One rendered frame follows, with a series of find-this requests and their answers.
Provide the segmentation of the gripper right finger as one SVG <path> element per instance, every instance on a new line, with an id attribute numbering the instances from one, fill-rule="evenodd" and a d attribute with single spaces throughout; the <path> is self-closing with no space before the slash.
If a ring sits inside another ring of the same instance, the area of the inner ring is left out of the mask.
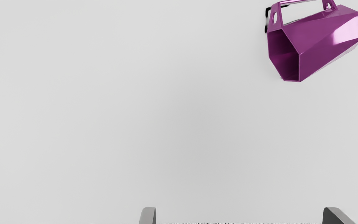
<path id="1" fill-rule="evenodd" d="M 323 224 L 356 224 L 342 210 L 337 207 L 325 207 L 323 210 Z"/>

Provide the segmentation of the purple faceted mug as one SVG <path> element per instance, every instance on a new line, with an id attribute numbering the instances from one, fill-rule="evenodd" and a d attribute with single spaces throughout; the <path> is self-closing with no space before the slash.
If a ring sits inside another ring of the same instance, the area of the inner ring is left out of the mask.
<path id="1" fill-rule="evenodd" d="M 323 10 L 285 24 L 282 8 L 318 0 L 283 0 L 266 8 L 268 56 L 284 81 L 301 82 L 358 45 L 358 11 L 334 0 Z"/>

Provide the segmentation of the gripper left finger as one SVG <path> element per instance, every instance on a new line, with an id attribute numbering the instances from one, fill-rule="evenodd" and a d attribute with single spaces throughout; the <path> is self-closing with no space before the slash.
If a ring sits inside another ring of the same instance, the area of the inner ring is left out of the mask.
<path id="1" fill-rule="evenodd" d="M 139 224 L 156 224 L 155 207 L 145 207 L 142 209 Z"/>

